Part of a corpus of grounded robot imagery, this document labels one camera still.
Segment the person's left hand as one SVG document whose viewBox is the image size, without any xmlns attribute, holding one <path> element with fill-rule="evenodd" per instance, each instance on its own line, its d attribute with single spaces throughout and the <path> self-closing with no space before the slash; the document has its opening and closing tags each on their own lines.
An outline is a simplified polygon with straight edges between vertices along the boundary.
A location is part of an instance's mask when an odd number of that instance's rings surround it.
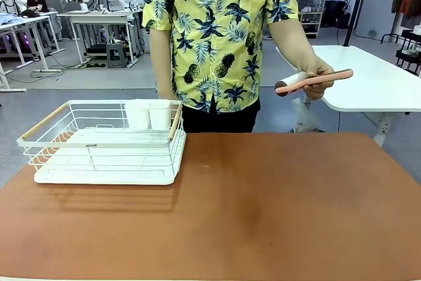
<svg viewBox="0 0 421 281">
<path fill-rule="evenodd" d="M 291 61 L 291 64 L 300 71 L 304 71 L 310 77 L 327 75 L 334 72 L 333 68 L 325 63 L 321 58 L 315 54 L 306 57 L 299 57 L 296 61 Z M 303 88 L 307 97 L 310 100 L 321 99 L 325 91 L 334 85 L 333 81 L 324 82 L 321 84 L 307 85 Z"/>
</svg>

